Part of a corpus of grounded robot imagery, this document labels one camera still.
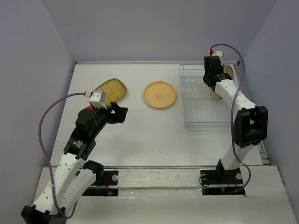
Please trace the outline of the beige bird-pattern plate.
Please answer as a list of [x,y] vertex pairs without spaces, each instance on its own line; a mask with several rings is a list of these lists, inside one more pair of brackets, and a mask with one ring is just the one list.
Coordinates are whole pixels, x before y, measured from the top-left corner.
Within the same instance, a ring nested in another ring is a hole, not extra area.
[[232,80],[234,79],[233,68],[230,65],[224,64],[223,65],[223,72],[227,73],[232,78]]

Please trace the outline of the small cream calligraphy plate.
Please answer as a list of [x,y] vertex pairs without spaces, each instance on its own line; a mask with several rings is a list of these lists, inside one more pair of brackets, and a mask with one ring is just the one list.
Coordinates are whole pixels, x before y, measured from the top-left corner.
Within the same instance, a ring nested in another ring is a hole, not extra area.
[[213,99],[215,99],[215,100],[222,99],[222,97],[215,92],[215,86],[209,87],[209,90],[210,90],[210,94],[213,97]]

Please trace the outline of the peach round plate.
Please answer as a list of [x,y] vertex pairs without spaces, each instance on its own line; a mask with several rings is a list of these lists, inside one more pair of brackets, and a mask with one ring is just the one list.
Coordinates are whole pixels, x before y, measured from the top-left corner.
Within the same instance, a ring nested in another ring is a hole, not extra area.
[[150,83],[144,90],[144,99],[148,105],[157,109],[167,108],[176,101],[176,89],[164,81]]

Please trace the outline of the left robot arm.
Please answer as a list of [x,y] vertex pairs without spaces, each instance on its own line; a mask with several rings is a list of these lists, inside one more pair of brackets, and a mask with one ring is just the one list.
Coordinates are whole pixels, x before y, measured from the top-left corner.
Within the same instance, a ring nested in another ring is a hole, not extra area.
[[78,113],[76,127],[64,148],[56,170],[50,170],[50,181],[21,216],[28,224],[65,224],[71,218],[78,199],[92,184],[103,180],[102,164],[88,159],[95,138],[106,124],[123,123],[128,109],[112,102],[107,108],[85,108]]

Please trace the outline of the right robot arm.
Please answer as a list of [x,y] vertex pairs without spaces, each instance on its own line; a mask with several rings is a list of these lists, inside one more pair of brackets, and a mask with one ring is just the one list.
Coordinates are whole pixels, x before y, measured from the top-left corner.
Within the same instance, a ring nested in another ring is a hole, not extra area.
[[204,69],[204,83],[231,107],[232,144],[218,161],[213,174],[218,182],[226,183],[237,174],[253,146],[266,139],[268,110],[265,106],[257,106],[238,90],[233,78],[224,72],[221,56],[204,57]]

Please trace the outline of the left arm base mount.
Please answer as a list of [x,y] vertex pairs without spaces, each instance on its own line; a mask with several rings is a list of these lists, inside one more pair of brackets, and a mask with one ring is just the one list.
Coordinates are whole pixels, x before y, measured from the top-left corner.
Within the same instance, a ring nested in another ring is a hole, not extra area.
[[118,179],[118,170],[104,170],[103,177],[97,177],[82,196],[118,196]]

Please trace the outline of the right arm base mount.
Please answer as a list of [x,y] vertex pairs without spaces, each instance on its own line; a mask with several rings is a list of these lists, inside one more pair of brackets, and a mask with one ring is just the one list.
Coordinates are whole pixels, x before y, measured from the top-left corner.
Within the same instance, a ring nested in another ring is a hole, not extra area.
[[245,195],[245,190],[241,189],[243,180],[240,169],[221,180],[216,176],[215,169],[201,170],[199,184],[203,196]]

